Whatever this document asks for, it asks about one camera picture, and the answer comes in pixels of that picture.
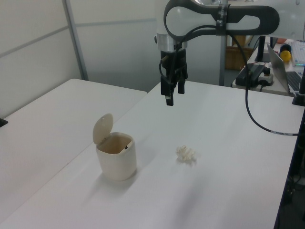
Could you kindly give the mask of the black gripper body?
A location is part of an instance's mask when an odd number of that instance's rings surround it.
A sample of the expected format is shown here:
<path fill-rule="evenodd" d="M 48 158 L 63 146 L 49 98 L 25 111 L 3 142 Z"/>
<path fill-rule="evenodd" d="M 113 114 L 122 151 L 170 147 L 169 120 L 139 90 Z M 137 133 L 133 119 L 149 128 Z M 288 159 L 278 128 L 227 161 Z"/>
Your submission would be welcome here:
<path fill-rule="evenodd" d="M 184 82 L 188 78 L 186 49 L 178 52 L 161 51 L 159 72 L 169 83 Z"/>

